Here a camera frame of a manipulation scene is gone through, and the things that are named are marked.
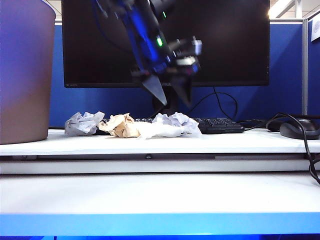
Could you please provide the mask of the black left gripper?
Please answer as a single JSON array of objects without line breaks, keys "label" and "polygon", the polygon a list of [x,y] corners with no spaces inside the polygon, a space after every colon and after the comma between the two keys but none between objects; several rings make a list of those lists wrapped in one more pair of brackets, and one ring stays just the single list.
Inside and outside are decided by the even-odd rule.
[{"label": "black left gripper", "polygon": [[198,56],[201,41],[195,36],[167,43],[164,36],[157,35],[155,42],[139,35],[131,36],[131,47],[137,67],[131,70],[134,78],[142,78],[142,86],[164,106],[167,105],[159,76],[173,75],[171,86],[186,106],[192,104],[192,80],[200,70]]}]

